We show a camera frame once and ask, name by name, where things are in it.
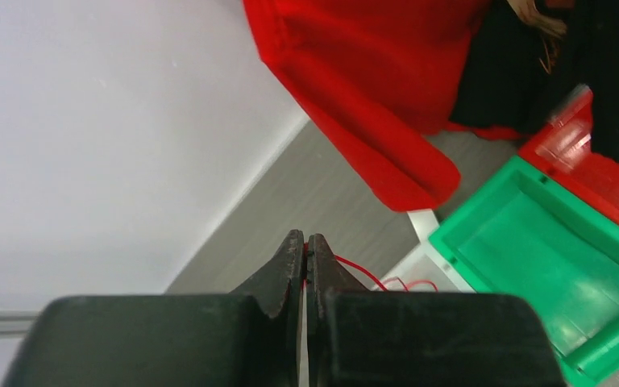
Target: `red wire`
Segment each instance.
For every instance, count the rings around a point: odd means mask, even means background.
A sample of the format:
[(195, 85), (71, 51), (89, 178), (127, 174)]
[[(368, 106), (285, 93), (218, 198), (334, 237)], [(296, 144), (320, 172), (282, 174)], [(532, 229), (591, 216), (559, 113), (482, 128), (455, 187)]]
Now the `red wire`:
[(393, 278), (389, 278), (385, 281), (383, 281), (383, 286), (385, 286), (385, 284), (388, 284), (390, 282), (393, 281), (398, 281), (402, 284), (402, 287), (405, 288), (405, 292), (409, 292), (409, 289), (407, 289), (407, 285), (405, 285), (405, 282), (400, 278), (400, 277), (393, 277)]
[(373, 274), (371, 274), (371, 272), (369, 272), (367, 269), (363, 268), (362, 266), (359, 266), (358, 264), (354, 263), (354, 262), (350, 262), (349, 260), (346, 260), (345, 258), (341, 257), (341, 256), (335, 256), (335, 260), (337, 260), (338, 262), (340, 262), (341, 264), (346, 264), (347, 266), (350, 266), (351, 268), (356, 268), (357, 270), (359, 270), (360, 272), (364, 273), (364, 275), (366, 275), (367, 277), (369, 277), (369, 279), (371, 279), (372, 281), (374, 281), (374, 283), (376, 285), (378, 285), (378, 287), (383, 290), (384, 292), (388, 292), (388, 288), (385, 287), (384, 283), (388, 283), (390, 281), (399, 281), (402, 284), (402, 287), (405, 288), (406, 291), (409, 292), (409, 288), (411, 288), (412, 286), (415, 285), (420, 285), (420, 284), (428, 284), (433, 286), (433, 289), (435, 289), (435, 291), (438, 291), (438, 286), (436, 286), (433, 281), (428, 281), (428, 280), (418, 280), (418, 281), (414, 281), (411, 282), (409, 284), (405, 284), (402, 279), (400, 279), (400, 277), (394, 277), (394, 278), (389, 278), (388, 280), (385, 280), (385, 282), (381, 282), (376, 276), (374, 276)]
[(436, 286), (435, 283), (433, 283), (433, 281), (428, 281), (428, 280), (417, 280), (417, 281), (410, 282), (409, 284), (407, 284), (407, 288), (410, 289), (412, 286), (421, 285), (421, 284), (431, 285), (433, 286), (433, 289), (435, 289), (435, 293), (438, 292), (438, 286)]
[(388, 291), (388, 288), (383, 286), (383, 284), (378, 280), (378, 278), (376, 278), (376, 276), (371, 274), (367, 269), (359, 266), (358, 264), (352, 263), (349, 260), (346, 260), (345, 258), (342, 258), (341, 256), (335, 256), (335, 259), (338, 262), (340, 262), (341, 264), (346, 264), (347, 266), (350, 266), (352, 268), (356, 268), (360, 272), (364, 273), (367, 277), (369, 277), (372, 281), (374, 281), (376, 283), (376, 285), (378, 285), (378, 287), (381, 288), (381, 290), (383, 290), (384, 292)]

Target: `red fabric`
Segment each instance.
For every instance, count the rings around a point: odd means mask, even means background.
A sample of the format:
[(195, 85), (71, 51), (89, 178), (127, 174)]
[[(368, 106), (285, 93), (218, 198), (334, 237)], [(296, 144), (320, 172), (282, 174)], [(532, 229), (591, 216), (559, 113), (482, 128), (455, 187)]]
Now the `red fabric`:
[(490, 2), (243, 0), (263, 62), (395, 211), (434, 208), (459, 184), (421, 134), (463, 129), (447, 118)]

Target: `red plastic box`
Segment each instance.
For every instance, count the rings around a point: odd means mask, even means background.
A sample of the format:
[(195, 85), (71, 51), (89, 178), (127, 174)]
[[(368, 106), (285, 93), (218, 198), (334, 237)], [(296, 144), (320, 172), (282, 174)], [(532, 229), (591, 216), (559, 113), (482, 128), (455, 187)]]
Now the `red plastic box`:
[(519, 155), (619, 225), (619, 164), (590, 151), (592, 92), (574, 95)]

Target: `green plastic box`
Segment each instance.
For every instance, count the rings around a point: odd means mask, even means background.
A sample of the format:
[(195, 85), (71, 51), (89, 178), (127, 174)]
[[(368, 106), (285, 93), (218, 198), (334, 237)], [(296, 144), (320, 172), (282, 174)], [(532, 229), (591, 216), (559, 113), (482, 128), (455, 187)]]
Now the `green plastic box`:
[(514, 157), (430, 237), (477, 292), (537, 311), (575, 387), (619, 369), (619, 226)]

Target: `gray floor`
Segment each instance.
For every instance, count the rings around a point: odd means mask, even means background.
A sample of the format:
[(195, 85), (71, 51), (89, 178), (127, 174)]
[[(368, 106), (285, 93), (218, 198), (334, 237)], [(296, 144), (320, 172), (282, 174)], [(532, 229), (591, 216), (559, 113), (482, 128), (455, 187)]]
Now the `gray floor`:
[[(468, 133), (429, 140), (458, 166), (448, 216), (516, 153), (516, 144)], [(324, 234), (336, 254), (384, 275), (418, 242), (406, 214), (384, 207), (331, 143), (308, 125), (172, 283), (169, 293), (227, 292), (274, 253), (288, 230)], [(355, 274), (368, 286), (368, 279)], [(619, 374), (607, 383), (619, 386)]]

